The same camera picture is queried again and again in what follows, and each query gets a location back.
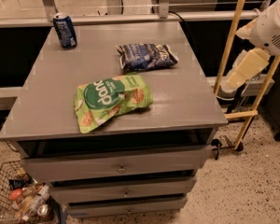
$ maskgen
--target dark blue snack bag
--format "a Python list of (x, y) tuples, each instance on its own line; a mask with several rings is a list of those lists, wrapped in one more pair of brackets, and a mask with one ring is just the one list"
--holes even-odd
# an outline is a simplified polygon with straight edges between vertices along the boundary
[(172, 66), (178, 58), (167, 45), (129, 44), (117, 46), (120, 65), (124, 70), (152, 70)]

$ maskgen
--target drawer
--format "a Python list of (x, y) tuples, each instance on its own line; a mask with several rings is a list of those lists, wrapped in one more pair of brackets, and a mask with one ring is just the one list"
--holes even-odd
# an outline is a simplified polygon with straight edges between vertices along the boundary
[(179, 210), (185, 206), (186, 202), (185, 196), (173, 196), (142, 201), (69, 206), (66, 212), (76, 218), (129, 215), (160, 210)]
[(125, 178), (118, 182), (100, 182), (86, 185), (65, 187), (51, 187), (50, 195), (58, 203), (84, 203), (103, 200), (124, 200), (148, 196), (162, 196), (170, 194), (186, 194), (196, 183), (195, 176), (188, 176), (187, 172), (176, 172), (175, 177), (149, 178), (145, 175)]
[(205, 145), (61, 156), (26, 159), (21, 166), (38, 182), (139, 175), (202, 168), (210, 150)]

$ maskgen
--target table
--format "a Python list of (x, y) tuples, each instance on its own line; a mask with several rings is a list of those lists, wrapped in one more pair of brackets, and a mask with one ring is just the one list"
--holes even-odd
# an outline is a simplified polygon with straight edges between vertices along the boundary
[[(227, 120), (178, 22), (76, 26), (78, 45), (62, 49), (52, 29), (0, 132), (21, 165), (73, 217), (184, 206), (195, 173)], [(122, 75), (116, 45), (171, 47), (179, 63), (141, 72), (154, 103), (91, 133), (77, 126), (77, 86)]]

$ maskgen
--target green chip bag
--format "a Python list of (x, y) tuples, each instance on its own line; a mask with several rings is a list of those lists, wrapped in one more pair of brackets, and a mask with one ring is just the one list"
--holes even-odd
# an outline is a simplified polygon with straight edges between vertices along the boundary
[(74, 105), (80, 131), (89, 133), (114, 116), (147, 107), (152, 102), (143, 78), (130, 73), (78, 86)]

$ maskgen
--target chip bag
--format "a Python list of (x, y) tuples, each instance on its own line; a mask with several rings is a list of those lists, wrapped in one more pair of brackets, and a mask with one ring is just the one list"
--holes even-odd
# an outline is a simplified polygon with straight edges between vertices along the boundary
[(80, 131), (89, 133), (114, 116), (147, 107), (152, 102), (143, 78), (130, 73), (78, 86), (74, 106)]
[(152, 70), (172, 66), (177, 56), (168, 45), (129, 44), (117, 46), (120, 65), (124, 70)]

